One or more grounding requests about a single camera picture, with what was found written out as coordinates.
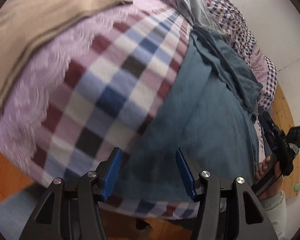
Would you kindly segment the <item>person right forearm sleeve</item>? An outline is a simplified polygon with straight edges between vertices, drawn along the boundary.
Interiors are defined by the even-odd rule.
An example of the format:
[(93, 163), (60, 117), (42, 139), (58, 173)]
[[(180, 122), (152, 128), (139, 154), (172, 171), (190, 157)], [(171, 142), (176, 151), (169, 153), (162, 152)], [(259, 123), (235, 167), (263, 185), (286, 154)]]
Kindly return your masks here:
[(279, 191), (276, 195), (260, 202), (267, 213), (278, 239), (286, 239), (287, 207), (285, 193)]

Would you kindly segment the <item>person right hand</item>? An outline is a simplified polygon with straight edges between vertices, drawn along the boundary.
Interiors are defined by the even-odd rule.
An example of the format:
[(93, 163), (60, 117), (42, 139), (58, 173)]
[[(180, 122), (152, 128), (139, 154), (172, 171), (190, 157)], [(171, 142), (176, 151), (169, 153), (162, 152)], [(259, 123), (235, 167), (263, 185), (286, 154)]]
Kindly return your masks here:
[(278, 194), (282, 187), (283, 177), (277, 158), (272, 155), (260, 162), (257, 166), (255, 179), (257, 182), (265, 182), (264, 189), (258, 195), (258, 200), (262, 201)]

